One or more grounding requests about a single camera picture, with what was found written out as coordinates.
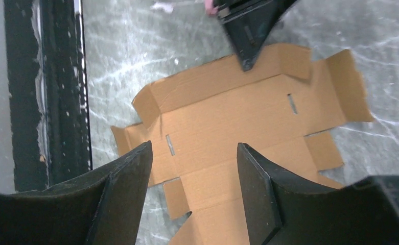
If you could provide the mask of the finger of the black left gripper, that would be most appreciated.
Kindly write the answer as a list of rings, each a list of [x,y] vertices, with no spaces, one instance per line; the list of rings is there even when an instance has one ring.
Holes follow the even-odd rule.
[[[251,70],[275,25],[297,0],[215,1],[220,22],[243,71]]]

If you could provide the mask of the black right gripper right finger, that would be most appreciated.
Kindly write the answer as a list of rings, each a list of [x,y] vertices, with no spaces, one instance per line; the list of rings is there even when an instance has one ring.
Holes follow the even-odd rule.
[[[251,244],[399,244],[399,176],[334,189],[246,143],[238,144],[237,166]]]

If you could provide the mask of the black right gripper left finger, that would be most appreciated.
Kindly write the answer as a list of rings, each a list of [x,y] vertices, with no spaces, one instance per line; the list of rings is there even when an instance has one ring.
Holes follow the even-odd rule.
[[[46,190],[0,194],[0,244],[135,244],[152,163],[147,141]]]

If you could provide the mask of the brown cardboard box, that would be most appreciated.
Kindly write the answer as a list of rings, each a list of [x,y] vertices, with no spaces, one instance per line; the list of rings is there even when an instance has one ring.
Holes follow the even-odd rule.
[[[247,72],[233,55],[152,82],[132,104],[141,122],[111,128],[118,153],[151,141],[149,185],[163,185],[171,219],[190,213],[170,244],[249,243],[238,143],[339,188],[320,174],[343,164],[330,129],[373,121],[350,50],[312,61],[289,43],[265,46]]]

